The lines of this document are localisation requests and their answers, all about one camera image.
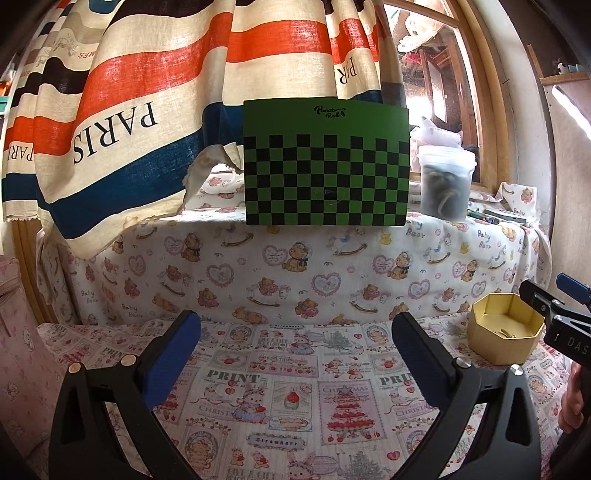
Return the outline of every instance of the bunny print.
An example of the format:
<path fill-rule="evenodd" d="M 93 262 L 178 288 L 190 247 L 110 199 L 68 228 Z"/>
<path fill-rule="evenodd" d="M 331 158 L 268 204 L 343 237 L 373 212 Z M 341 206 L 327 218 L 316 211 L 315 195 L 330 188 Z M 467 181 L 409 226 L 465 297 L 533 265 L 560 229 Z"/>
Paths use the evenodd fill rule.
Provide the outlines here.
<path fill-rule="evenodd" d="M 265 387 L 266 385 L 263 384 L 255 389 L 252 384 L 245 384 L 242 398 L 238 399 L 238 408 L 232 413 L 234 420 L 250 423 L 267 423 L 269 421 L 269 417 L 265 415 L 267 409 L 262 406 L 265 399 Z"/>

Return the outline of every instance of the plastic container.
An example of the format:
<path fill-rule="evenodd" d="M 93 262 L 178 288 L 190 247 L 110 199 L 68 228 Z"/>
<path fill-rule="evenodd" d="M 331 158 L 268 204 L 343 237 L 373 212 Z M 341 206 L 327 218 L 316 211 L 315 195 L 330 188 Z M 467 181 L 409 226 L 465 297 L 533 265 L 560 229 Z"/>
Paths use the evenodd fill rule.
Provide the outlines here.
<path fill-rule="evenodd" d="M 476 156 L 461 148 L 422 145 L 421 213 L 451 222 L 466 220 Z"/>

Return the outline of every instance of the metal screw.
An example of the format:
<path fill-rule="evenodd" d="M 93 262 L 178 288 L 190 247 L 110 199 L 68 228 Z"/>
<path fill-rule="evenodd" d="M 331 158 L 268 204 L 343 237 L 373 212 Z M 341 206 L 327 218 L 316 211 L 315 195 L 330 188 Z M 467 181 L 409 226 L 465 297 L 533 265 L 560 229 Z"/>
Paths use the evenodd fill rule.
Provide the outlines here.
<path fill-rule="evenodd" d="M 523 368 L 521 368 L 521 365 L 513 364 L 509 367 L 509 370 L 511 370 L 511 373 L 513 375 L 516 375 L 518 377 L 523 375 Z"/>
<path fill-rule="evenodd" d="M 133 365 L 137 359 L 138 358 L 135 355 L 125 355 L 121 359 L 121 365 L 123 365 L 124 367 L 131 367 L 131 365 Z"/>
<path fill-rule="evenodd" d="M 470 368 L 472 366 L 472 360 L 466 356 L 459 356 L 456 358 L 456 365 L 460 368 Z"/>
<path fill-rule="evenodd" d="M 78 362 L 76 362 L 75 364 L 71 364 L 68 367 L 68 371 L 71 374 L 76 374 L 76 373 L 78 373 L 80 371 L 81 368 L 82 368 L 82 365 L 80 365 Z"/>

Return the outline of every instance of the orange stripe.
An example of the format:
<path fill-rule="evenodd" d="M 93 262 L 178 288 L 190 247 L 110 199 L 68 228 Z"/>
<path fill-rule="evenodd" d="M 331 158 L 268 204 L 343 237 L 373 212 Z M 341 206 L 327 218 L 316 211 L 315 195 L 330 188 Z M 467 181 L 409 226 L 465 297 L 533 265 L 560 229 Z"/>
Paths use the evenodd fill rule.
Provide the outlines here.
<path fill-rule="evenodd" d="M 313 20 L 278 20 L 244 32 L 232 32 L 228 63 L 241 63 L 284 53 L 330 54 L 326 25 Z"/>
<path fill-rule="evenodd" d="M 339 24 L 339 35 L 330 39 L 333 62 L 343 63 L 347 54 L 354 48 L 369 48 L 374 61 L 379 60 L 378 55 L 378 27 L 370 36 L 367 36 L 363 25 L 358 18 L 346 18 Z"/>
<path fill-rule="evenodd" d="M 32 144 L 35 153 L 65 155 L 70 150 L 74 122 L 62 123 L 44 116 L 34 119 L 18 116 L 6 131 L 6 145 L 11 142 Z"/>
<path fill-rule="evenodd" d="M 76 127 L 119 103 L 190 82 L 201 73 L 210 50 L 228 45 L 231 28 L 232 14 L 223 12 L 212 18 L 204 36 L 187 47 L 133 53 L 104 61 L 88 75 Z"/>

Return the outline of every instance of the pink fabric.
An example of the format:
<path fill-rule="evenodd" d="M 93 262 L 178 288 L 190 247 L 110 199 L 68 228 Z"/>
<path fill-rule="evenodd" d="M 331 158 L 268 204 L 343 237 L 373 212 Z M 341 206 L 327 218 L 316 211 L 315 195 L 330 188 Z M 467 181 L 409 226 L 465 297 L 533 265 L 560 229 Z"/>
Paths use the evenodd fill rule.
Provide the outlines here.
<path fill-rule="evenodd" d="M 60 371 L 37 333 L 18 260 L 0 262 L 0 421 L 23 456 L 49 436 Z"/>

